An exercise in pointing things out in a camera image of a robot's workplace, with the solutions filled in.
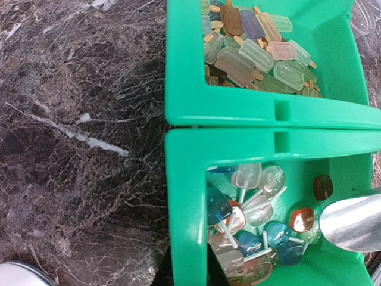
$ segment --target lollipop stick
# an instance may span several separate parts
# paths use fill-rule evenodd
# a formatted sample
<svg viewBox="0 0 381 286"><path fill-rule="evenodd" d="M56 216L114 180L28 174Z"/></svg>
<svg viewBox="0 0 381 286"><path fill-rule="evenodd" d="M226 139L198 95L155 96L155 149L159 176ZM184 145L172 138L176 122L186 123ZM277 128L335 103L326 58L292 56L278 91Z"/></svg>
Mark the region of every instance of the lollipop stick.
<svg viewBox="0 0 381 286"><path fill-rule="evenodd" d="M246 215L246 214L248 214L250 212L253 212L254 210L258 210L258 209L262 209L263 207L267 207L269 204L271 204L271 202L270 201L266 201L265 203L259 204L259 205L255 206L255 207L250 207L250 208L248 208L246 210L243 210L243 213Z"/></svg>
<svg viewBox="0 0 381 286"><path fill-rule="evenodd" d="M272 251L271 248L267 248L267 249L262 250L262 251L260 251L260 252L258 252L258 253L254 253L253 255L250 255L250 256L248 256L248 257L245 257L245 258L243 258L243 260L244 260L245 262L248 262L248 261L251 261L251 260L253 260L253 259L256 259L256 258L258 258L258 257L260 257L260 256L262 256L262 255L265 255L265 254L267 254L267 253L269 253L269 252L271 252L271 251Z"/></svg>
<svg viewBox="0 0 381 286"><path fill-rule="evenodd" d="M290 237L290 238L289 238L289 241L293 241L293 242L295 242L295 243L301 243L301 244L304 243L304 240L301 240L301 239L299 239L299 238L295 238L295 237Z"/></svg>
<svg viewBox="0 0 381 286"><path fill-rule="evenodd" d="M243 201L245 200L245 194L246 194L246 189L241 189L241 194L239 196L239 203L242 204Z"/></svg>
<svg viewBox="0 0 381 286"><path fill-rule="evenodd" d="M245 201L243 204L241 204L241 207L244 209L245 207L248 206L249 203L251 203L256 197L258 197L260 194L262 194L263 191L259 190L256 192L249 200Z"/></svg>
<svg viewBox="0 0 381 286"><path fill-rule="evenodd" d="M271 201L277 200L283 193L287 190L287 187L284 186L274 197L270 198Z"/></svg>
<svg viewBox="0 0 381 286"><path fill-rule="evenodd" d="M232 215L230 216L229 224L227 225L227 230L229 232L232 231L232 227L233 227L233 223L234 223L234 221L236 219L236 215L237 215L236 213L232 213Z"/></svg>
<svg viewBox="0 0 381 286"><path fill-rule="evenodd" d="M225 235L227 237L227 239L230 241L230 243L232 244L232 247L234 249L238 248L238 245L236 243L236 241L234 240L232 234L230 233L230 231L227 229L227 226L224 222L220 222L219 225L222 227L222 229L224 230L225 232Z"/></svg>
<svg viewBox="0 0 381 286"><path fill-rule="evenodd" d="M309 246L309 243L306 243L303 245L303 255L304 255L305 251L307 250L308 246Z"/></svg>
<svg viewBox="0 0 381 286"><path fill-rule="evenodd" d="M267 232L263 231L262 236L263 236L263 246L265 249L268 249Z"/></svg>

